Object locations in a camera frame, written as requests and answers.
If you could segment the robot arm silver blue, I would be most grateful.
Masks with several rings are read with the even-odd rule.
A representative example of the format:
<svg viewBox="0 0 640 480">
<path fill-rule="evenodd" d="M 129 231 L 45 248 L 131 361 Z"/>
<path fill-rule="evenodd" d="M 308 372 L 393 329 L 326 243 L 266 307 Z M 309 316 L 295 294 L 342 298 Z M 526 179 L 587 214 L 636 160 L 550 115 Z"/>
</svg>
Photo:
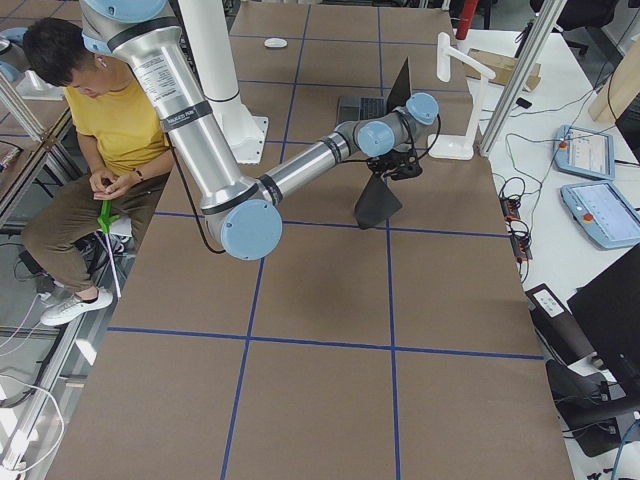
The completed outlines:
<svg viewBox="0 0 640 480">
<path fill-rule="evenodd" d="M 83 1 L 85 47 L 126 62 L 198 185 L 211 235 L 241 260 L 268 255 L 282 234 L 278 204 L 357 152 L 387 154 L 417 138 L 439 111 L 415 93 L 380 119 L 344 122 L 259 178 L 237 155 L 265 137 L 267 120 L 243 105 L 218 1 Z"/>
</svg>

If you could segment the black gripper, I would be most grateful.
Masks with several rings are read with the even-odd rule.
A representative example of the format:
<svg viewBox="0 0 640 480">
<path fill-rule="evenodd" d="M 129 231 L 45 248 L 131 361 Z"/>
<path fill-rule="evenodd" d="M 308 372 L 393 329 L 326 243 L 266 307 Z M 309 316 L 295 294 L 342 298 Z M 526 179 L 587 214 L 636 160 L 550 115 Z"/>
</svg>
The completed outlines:
<svg viewBox="0 0 640 480">
<path fill-rule="evenodd" d="M 414 150 L 406 152 L 391 150 L 381 156 L 368 159 L 367 166 L 375 175 L 385 175 L 398 166 L 401 161 L 418 161 L 416 152 Z"/>
</svg>

